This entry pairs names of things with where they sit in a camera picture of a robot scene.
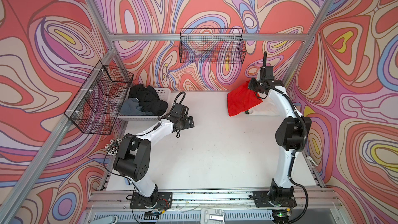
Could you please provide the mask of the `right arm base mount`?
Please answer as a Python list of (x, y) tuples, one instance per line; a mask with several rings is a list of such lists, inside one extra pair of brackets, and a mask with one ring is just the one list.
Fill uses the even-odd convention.
[(272, 179), (269, 190), (253, 191), (249, 198), (254, 200), (256, 207), (293, 208), (296, 207), (294, 187), (280, 187)]

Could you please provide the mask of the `red t-shirt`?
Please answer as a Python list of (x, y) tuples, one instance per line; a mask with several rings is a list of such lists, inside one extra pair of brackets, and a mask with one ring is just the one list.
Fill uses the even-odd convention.
[(232, 90), (227, 95), (227, 108), (230, 117), (261, 104), (262, 99), (256, 97), (256, 93), (248, 88), (249, 80)]

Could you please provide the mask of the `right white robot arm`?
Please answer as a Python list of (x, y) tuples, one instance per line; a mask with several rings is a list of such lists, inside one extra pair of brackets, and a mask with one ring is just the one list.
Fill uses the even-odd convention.
[(292, 192), (298, 183), (293, 181), (292, 171), (296, 154), (305, 148), (312, 121), (305, 117), (293, 104), (282, 81), (276, 80), (273, 67), (260, 67), (257, 78), (252, 78), (248, 89), (257, 99), (270, 99), (277, 107), (283, 122), (275, 133), (279, 145), (279, 159), (271, 190)]

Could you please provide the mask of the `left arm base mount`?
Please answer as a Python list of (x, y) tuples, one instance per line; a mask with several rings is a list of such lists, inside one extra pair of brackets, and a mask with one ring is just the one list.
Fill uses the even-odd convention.
[(130, 198), (130, 209), (167, 210), (172, 207), (173, 193), (171, 191), (154, 192), (151, 197), (144, 197), (135, 192)]

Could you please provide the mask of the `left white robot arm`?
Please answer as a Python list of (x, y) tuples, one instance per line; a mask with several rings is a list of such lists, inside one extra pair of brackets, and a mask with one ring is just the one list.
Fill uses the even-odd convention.
[(121, 139), (113, 169), (127, 177), (139, 195), (145, 198), (155, 195), (157, 185), (147, 175), (152, 146), (173, 133), (179, 138), (181, 130), (193, 128), (193, 117), (188, 112), (187, 106), (174, 103), (171, 111), (159, 117), (155, 125), (138, 134), (128, 133)]

